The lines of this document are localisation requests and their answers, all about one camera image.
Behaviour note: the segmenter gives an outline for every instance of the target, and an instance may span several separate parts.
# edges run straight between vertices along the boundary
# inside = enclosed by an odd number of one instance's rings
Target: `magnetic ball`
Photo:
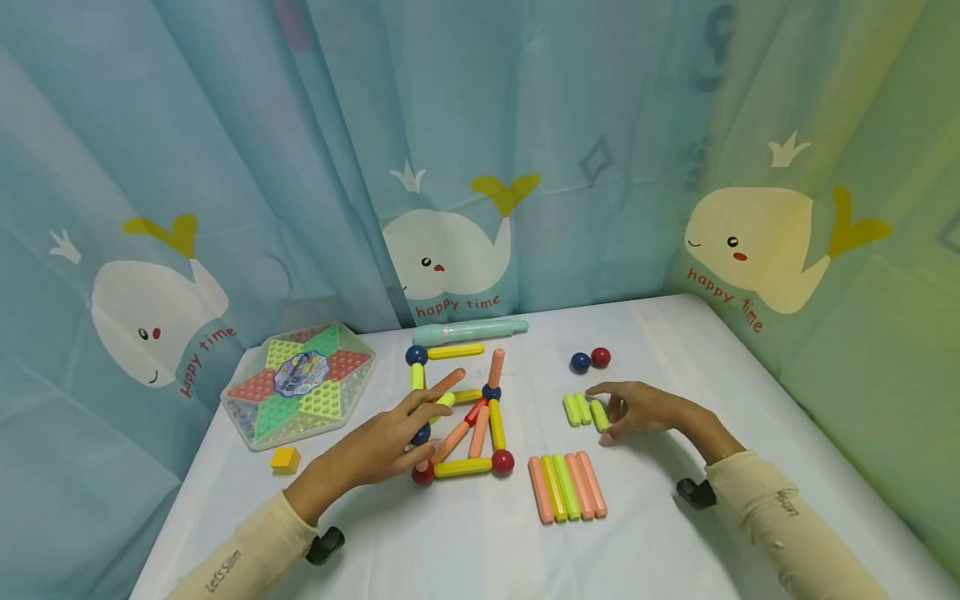
[[[420,363],[422,365],[426,364],[426,348],[423,346],[410,346],[407,349],[407,364],[413,365],[414,363]]]
[[[509,475],[514,470],[514,455],[510,450],[497,450],[491,457],[493,472],[497,475]]]
[[[603,347],[594,348],[593,352],[590,353],[590,360],[594,367],[603,369],[610,364],[610,351]]]
[[[418,471],[416,467],[410,470],[410,477],[418,486],[429,486],[433,483],[433,463],[428,462],[425,471]]]
[[[582,352],[577,352],[570,357],[570,370],[579,374],[584,374],[590,368],[590,357]]]
[[[426,443],[430,439],[430,423],[424,423],[423,427],[420,428],[420,431],[414,436],[413,440],[410,441],[410,444],[421,445]]]
[[[487,400],[499,400],[500,388],[491,388],[486,383],[483,384],[483,397]]]

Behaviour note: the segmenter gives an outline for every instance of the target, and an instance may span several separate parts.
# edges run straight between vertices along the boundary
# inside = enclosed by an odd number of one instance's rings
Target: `navy blue ball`
[[[483,385],[483,397],[487,400],[499,400],[500,399],[500,388],[493,388],[486,383]]]
[[[410,441],[410,444],[421,445],[426,444],[426,441],[430,439],[430,423],[424,423],[423,427],[420,428],[420,431],[417,432],[417,435],[414,436],[414,439]]]
[[[577,352],[570,358],[570,370],[579,374],[584,374],[590,368],[590,357],[582,352]]]
[[[426,364],[426,348],[423,346],[410,346],[407,349],[407,364],[413,366],[414,363]]]

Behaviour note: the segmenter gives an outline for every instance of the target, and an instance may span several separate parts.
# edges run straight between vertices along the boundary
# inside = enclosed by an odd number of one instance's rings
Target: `green curtain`
[[[668,288],[705,297],[958,575],[960,3],[734,13]]]

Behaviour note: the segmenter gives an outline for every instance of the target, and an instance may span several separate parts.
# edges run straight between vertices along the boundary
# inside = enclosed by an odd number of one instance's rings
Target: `hand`
[[[600,437],[600,444],[608,444],[635,431],[679,428],[690,414],[698,409],[705,410],[685,398],[640,381],[604,382],[588,389],[587,394],[610,394],[607,415],[613,425]]]
[[[453,414],[436,403],[439,397],[429,390],[411,392],[396,408],[374,415],[314,459],[286,490],[294,511],[307,523],[316,523],[349,490],[386,481],[433,456],[443,441],[430,440],[410,451],[406,447],[429,420]]]
[[[593,386],[587,394],[610,394],[607,414],[613,425],[600,436],[600,445],[609,445],[634,431],[677,429],[708,465],[744,451],[743,445],[709,410],[645,383],[605,382]]]

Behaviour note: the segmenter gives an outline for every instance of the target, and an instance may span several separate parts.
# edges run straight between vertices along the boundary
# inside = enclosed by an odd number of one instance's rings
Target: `cartoon whale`
[[[110,357],[130,377],[158,388],[174,381],[183,351],[202,326],[229,305],[216,279],[196,260],[197,219],[181,215],[173,232],[133,219],[127,233],[146,233],[190,260],[193,281],[173,269],[137,260],[105,264],[93,281],[93,326]]]
[[[834,188],[833,199],[827,254],[806,269],[813,201],[791,189],[726,187],[707,194],[686,225],[686,249],[727,283],[756,292],[779,313],[795,313],[833,258],[893,231],[876,219],[852,224],[846,187]]]
[[[406,297],[478,294],[492,287],[510,264],[510,214],[539,184],[536,174],[517,178],[509,188],[490,176],[473,181],[473,190],[489,196],[503,216],[493,243],[470,219],[454,212],[422,208],[387,224],[383,237]]]

